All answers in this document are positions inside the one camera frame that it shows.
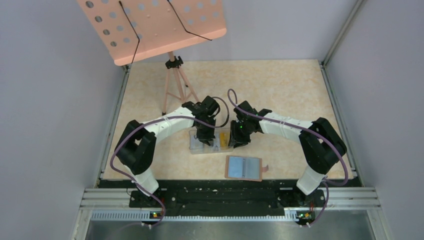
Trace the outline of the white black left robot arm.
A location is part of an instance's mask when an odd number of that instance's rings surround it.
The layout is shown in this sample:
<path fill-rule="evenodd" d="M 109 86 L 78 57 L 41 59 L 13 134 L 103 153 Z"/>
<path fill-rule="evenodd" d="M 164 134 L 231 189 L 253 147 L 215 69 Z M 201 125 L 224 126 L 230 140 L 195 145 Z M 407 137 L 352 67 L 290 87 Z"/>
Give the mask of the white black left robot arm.
<path fill-rule="evenodd" d="M 129 171 L 128 176 L 142 192 L 141 200 L 149 207 L 160 202 L 159 184 L 150 168 L 156 145 L 182 130 L 196 128 L 196 139 L 206 146 L 215 140 L 216 116 L 221 107 L 216 97 L 201 102 L 183 103 L 175 111 L 147 123 L 130 121 L 115 147 L 111 159 L 118 158 Z"/>

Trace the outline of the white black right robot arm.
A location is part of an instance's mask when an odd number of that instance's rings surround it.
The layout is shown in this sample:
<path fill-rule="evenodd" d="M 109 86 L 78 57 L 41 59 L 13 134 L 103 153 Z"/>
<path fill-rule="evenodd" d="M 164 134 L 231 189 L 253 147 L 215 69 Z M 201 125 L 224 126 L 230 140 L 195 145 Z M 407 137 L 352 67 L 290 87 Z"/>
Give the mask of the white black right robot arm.
<path fill-rule="evenodd" d="M 331 123 L 323 117 L 314 121 L 282 116 L 270 109 L 257 111 L 247 101 L 235 105 L 236 120 L 230 125 L 229 146 L 238 148 L 251 142 L 251 134 L 271 134 L 301 145 L 307 166 L 297 180 L 293 200 L 307 206 L 331 168 L 342 162 L 347 146 Z"/>

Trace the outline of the silver credit cards stack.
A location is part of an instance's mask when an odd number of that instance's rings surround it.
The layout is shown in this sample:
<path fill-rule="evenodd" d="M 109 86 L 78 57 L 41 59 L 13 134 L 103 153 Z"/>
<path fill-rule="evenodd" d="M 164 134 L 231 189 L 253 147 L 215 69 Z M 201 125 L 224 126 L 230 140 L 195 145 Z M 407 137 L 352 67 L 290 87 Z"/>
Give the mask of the silver credit cards stack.
<path fill-rule="evenodd" d="M 207 145 L 205 143 L 200 142 L 197 139 L 196 131 L 190 131 L 189 132 L 189 150 L 191 154 L 198 155 L 198 154 L 212 154 L 212 153 L 218 153 L 221 152 L 221 142 L 220 142 L 220 135 L 218 133 L 214 134 L 214 138 L 212 139 L 213 142 L 211 145 Z"/>

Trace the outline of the pink music stand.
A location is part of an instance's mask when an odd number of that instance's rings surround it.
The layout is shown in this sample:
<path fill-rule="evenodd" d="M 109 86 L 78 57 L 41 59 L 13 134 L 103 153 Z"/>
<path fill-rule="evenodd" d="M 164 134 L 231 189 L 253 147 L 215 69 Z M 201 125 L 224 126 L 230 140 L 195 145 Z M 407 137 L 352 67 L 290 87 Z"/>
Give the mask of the pink music stand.
<path fill-rule="evenodd" d="M 114 64 L 167 54 L 179 96 L 198 100 L 174 51 L 227 33 L 221 0 L 79 0 L 78 5 L 106 46 Z"/>

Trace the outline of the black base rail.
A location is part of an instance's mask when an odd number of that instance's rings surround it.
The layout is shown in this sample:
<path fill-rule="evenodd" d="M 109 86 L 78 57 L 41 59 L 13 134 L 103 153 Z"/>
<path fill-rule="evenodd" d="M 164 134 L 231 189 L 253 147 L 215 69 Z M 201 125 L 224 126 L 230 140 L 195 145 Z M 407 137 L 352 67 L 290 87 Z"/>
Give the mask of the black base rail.
<path fill-rule="evenodd" d="M 156 199 L 138 190 L 131 192 L 129 207 L 160 208 L 165 216 L 265 217 L 283 216 L 288 208 L 317 210 L 325 194 L 304 195 L 295 180 L 159 180 Z"/>

